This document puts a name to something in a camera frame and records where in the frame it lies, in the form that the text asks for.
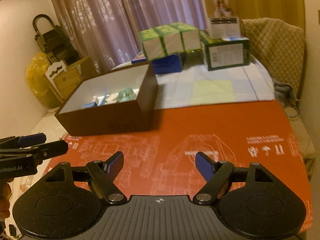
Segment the blue white lotion box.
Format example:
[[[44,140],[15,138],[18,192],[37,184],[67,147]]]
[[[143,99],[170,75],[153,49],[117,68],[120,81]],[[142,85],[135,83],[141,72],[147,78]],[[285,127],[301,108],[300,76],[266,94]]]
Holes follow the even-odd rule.
[[[102,106],[105,104],[106,95],[104,96],[93,96],[91,102],[83,105],[83,108],[92,108]]]

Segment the blue white medicine box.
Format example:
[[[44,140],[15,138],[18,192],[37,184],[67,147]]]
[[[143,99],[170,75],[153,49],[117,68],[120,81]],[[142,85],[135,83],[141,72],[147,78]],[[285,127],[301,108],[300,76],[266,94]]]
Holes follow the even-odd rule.
[[[102,105],[108,105],[111,103],[115,103],[117,101],[117,97],[118,97],[117,93],[105,94],[103,96],[98,97],[97,105],[102,106]]]

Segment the open brown cardboard carton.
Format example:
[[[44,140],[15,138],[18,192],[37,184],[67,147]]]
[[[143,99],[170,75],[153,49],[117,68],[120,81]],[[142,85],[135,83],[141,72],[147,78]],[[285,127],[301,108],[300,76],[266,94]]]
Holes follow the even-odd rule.
[[[88,56],[69,66],[63,60],[55,62],[43,77],[58,101],[63,103],[83,80],[97,75],[93,61]]]

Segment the brown cardboard storage box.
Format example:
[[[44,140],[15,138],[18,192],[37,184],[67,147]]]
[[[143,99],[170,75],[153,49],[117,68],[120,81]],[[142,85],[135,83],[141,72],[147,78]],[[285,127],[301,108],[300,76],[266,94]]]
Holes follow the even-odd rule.
[[[93,96],[119,93],[131,87],[135,100],[83,108]],[[116,134],[146,131],[151,126],[158,82],[148,61],[117,68],[84,80],[55,114],[73,136]]]

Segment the yellow plastic bag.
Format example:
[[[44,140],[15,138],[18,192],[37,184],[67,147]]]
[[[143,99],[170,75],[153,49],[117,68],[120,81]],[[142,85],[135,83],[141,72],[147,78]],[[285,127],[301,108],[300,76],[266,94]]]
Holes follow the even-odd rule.
[[[55,94],[49,88],[44,74],[51,65],[45,53],[37,53],[27,66],[26,82],[37,100],[49,109],[59,106]]]

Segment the checked pale bedsheet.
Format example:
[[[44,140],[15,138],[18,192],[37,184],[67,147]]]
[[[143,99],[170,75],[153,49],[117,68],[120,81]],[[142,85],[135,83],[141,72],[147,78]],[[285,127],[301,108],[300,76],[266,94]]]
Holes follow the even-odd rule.
[[[272,78],[254,58],[247,66],[209,71],[199,53],[191,53],[181,72],[161,74],[156,78],[155,109],[275,99]]]

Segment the black folding cart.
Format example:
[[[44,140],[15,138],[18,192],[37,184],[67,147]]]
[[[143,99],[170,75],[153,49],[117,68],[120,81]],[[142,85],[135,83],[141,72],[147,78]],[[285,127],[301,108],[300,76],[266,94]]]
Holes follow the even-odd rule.
[[[41,18],[46,19],[52,27],[50,31],[44,34],[37,27],[37,22]],[[71,65],[81,59],[78,51],[71,44],[70,39],[64,34],[60,26],[54,24],[48,15],[37,15],[33,19],[33,28],[36,32],[35,41],[47,55],[50,63],[63,60],[67,65]]]

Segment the blue flat box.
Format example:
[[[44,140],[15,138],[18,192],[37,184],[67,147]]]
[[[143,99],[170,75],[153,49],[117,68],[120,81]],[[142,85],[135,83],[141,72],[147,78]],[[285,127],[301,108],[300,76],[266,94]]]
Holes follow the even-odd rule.
[[[179,73],[183,70],[185,54],[172,54],[164,58],[152,60],[152,66],[155,74]]]

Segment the green white carton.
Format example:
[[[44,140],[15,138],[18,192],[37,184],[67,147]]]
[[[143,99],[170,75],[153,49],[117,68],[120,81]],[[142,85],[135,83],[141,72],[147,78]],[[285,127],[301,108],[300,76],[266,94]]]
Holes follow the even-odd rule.
[[[206,30],[200,31],[202,57],[209,71],[249,65],[249,39],[212,39]]]

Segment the purple curtain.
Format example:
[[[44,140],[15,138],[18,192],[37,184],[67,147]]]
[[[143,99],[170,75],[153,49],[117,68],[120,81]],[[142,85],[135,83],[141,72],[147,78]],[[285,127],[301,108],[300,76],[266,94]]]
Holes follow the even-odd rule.
[[[201,0],[52,0],[59,24],[98,73],[140,52],[139,32],[184,22],[204,28]]]

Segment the beige quilted cushion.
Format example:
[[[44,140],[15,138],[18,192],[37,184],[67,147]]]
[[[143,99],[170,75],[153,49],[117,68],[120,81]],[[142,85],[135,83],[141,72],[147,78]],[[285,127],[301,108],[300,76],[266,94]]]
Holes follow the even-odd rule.
[[[249,53],[280,83],[300,93],[305,57],[305,33],[277,18],[241,20],[241,33],[250,41]]]

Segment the green tissue pack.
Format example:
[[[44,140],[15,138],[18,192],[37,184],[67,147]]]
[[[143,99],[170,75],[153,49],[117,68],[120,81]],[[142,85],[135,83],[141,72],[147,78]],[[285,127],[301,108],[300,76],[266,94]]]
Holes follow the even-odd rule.
[[[182,22],[145,29],[139,32],[139,39],[149,61],[201,49],[200,30]]]

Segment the tall white product box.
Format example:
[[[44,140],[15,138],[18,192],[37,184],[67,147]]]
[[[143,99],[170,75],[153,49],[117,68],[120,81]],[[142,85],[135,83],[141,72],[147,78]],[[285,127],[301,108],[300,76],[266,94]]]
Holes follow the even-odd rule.
[[[240,19],[236,0],[202,0],[210,38],[239,38]]]

